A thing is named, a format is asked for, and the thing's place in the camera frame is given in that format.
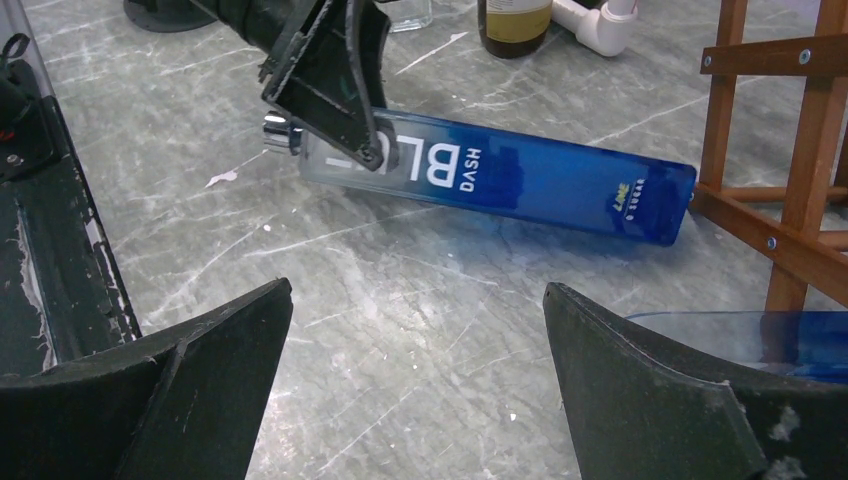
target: white pvc pipe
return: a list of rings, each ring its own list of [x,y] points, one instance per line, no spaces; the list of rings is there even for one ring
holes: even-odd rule
[[[614,57],[630,41],[639,15],[636,3],[637,0],[609,0],[600,9],[587,10],[574,0],[553,0],[551,19],[574,32],[583,45],[605,57]]]
[[[556,1],[551,6],[551,20],[572,32],[577,32],[589,9],[571,0]]]
[[[636,8],[637,0],[607,0],[607,10],[613,15],[630,15]]]

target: gray marble countertop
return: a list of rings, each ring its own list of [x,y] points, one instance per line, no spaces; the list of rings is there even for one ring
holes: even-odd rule
[[[482,49],[475,2],[436,2],[388,41],[392,108],[697,166],[718,0],[640,2],[615,59],[553,27],[511,61]],[[24,3],[144,332],[294,286],[251,479],[579,478],[547,282],[625,315],[764,304],[769,263],[704,219],[658,248],[307,183],[265,150],[264,57],[225,27],[155,35],[118,0]],[[751,0],[746,40],[810,34],[790,3]],[[730,181],[785,182],[802,92],[740,80]]]

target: bottle label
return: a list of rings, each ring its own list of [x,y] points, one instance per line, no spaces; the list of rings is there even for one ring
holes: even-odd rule
[[[486,0],[486,36],[504,43],[532,40],[551,23],[551,0]]]

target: wooden rack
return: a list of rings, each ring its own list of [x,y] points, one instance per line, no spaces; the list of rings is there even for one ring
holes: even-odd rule
[[[772,260],[766,310],[799,311],[812,285],[848,307],[848,231],[821,231],[828,204],[848,205],[848,139],[833,177],[848,95],[848,0],[821,0],[815,35],[742,43],[747,0],[722,0],[701,172],[692,210]],[[786,187],[723,184],[738,75],[807,77]],[[780,222],[748,204],[782,202]]]

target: black base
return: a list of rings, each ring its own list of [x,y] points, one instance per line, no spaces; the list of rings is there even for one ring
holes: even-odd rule
[[[188,0],[159,1],[155,12],[143,5],[124,0],[127,18],[138,28],[154,33],[177,33],[195,30],[213,23],[215,19]]]

